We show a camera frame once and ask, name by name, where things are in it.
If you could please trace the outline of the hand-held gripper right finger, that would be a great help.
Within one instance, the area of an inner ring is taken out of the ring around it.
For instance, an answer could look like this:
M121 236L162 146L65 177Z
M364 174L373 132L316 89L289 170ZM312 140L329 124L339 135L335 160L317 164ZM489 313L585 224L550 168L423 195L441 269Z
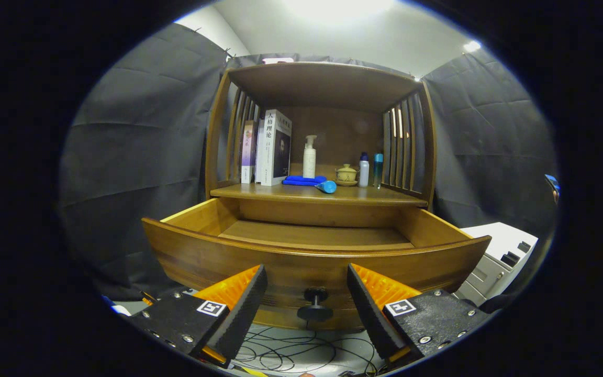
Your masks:
M362 326L390 367L431 357L490 317L442 289L421 292L356 263L349 263L347 286Z

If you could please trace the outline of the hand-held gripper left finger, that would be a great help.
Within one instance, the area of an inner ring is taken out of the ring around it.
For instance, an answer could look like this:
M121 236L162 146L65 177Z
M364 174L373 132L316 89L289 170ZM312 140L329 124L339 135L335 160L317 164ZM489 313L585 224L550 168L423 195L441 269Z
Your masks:
M239 353L267 286L259 264L196 293L174 291L124 319L160 345L225 368Z

